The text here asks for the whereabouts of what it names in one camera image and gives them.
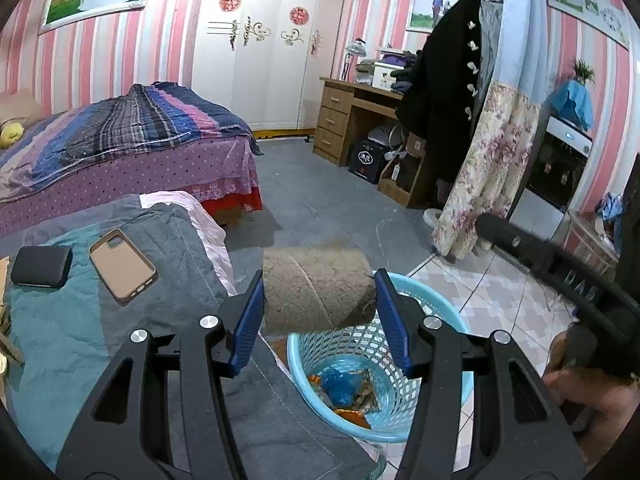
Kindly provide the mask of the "person's right hand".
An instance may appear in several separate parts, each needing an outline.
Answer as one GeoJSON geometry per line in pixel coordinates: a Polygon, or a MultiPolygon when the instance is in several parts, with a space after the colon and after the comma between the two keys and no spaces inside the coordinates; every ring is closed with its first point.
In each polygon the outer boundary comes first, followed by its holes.
{"type": "Polygon", "coordinates": [[[593,410],[586,432],[576,438],[586,467],[591,470],[612,448],[639,405],[639,386],[633,379],[618,379],[602,370],[562,366],[567,331],[551,341],[542,381],[556,402],[570,401],[593,410]]]}

